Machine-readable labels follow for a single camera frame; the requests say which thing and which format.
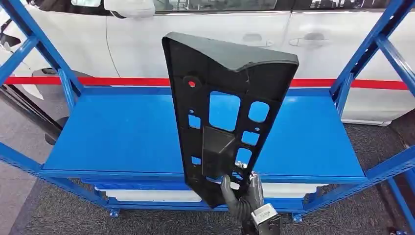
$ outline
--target blue metal shelf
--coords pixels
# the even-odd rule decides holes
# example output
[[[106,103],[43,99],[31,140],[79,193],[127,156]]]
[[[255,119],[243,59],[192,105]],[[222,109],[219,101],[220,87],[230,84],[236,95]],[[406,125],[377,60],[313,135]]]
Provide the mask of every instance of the blue metal shelf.
[[[222,105],[231,96],[215,100],[211,109],[237,113],[237,106]],[[85,88],[43,169],[67,171],[62,177],[73,171],[182,174],[178,142],[169,88]],[[267,176],[264,182],[366,179],[328,89],[288,92],[254,170]]]
[[[415,75],[387,37],[414,6],[415,0],[393,0],[364,39],[330,89],[290,89],[255,165],[264,182],[342,184],[320,196],[268,199],[277,211],[292,212],[294,221],[381,181],[388,180],[408,222],[415,220],[393,177],[405,172],[414,186],[415,146],[408,147],[363,172],[340,117],[351,82],[378,49],[415,95]],[[119,202],[102,198],[68,178],[90,184],[145,184],[169,181],[183,189],[176,121],[169,89],[84,88],[64,59],[17,0],[1,6],[27,36],[27,41],[0,67],[3,83],[34,47],[58,71],[71,111],[45,164],[0,143],[0,160],[95,203],[118,216],[119,209],[207,210],[204,203]],[[76,102],[74,92],[79,95]],[[229,96],[219,96],[218,109],[232,107]]]

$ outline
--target square hole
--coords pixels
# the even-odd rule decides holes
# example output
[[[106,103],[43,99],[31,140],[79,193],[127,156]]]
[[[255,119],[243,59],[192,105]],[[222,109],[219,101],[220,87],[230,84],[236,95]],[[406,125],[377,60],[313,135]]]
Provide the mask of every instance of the square hole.
[[[249,159],[251,159],[252,152],[246,148],[239,148],[238,152],[236,153],[236,161],[240,161],[242,163],[249,163]]]
[[[242,134],[242,142],[250,144],[250,145],[256,145],[259,139],[259,134],[249,131],[244,131]]]
[[[200,129],[200,118],[193,116],[193,115],[188,115],[189,117],[189,126],[196,128],[196,129]]]
[[[196,158],[192,156],[192,163],[195,165],[200,165],[200,158]]]

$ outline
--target door handle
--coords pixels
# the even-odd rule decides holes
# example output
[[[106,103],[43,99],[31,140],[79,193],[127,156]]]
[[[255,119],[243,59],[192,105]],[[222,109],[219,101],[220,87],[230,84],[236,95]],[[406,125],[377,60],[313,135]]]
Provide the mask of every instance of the door handle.
[[[322,33],[307,33],[302,38],[294,38],[288,41],[288,44],[295,47],[322,47],[330,44],[331,41],[324,38]]]
[[[258,33],[247,33],[242,37],[242,44],[251,47],[270,47],[274,42],[263,38]]]

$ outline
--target shelf foot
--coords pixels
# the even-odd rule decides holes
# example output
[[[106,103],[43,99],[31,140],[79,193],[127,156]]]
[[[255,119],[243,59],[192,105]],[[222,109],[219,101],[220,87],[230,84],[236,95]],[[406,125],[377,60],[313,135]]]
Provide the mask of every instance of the shelf foot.
[[[293,221],[296,223],[301,223],[302,222],[302,216],[299,213],[292,213],[291,214],[293,217]]]
[[[112,208],[110,211],[110,217],[114,217],[114,218],[119,217],[119,208],[118,209]]]

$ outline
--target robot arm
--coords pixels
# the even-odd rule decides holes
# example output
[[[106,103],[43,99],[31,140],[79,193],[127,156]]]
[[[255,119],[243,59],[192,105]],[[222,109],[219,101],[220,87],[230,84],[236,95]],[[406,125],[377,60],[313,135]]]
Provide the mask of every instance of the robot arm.
[[[231,189],[231,179],[225,175],[221,191],[233,217],[242,222],[243,235],[279,235],[280,216],[271,204],[264,205],[262,182],[252,173],[247,194],[236,199]]]

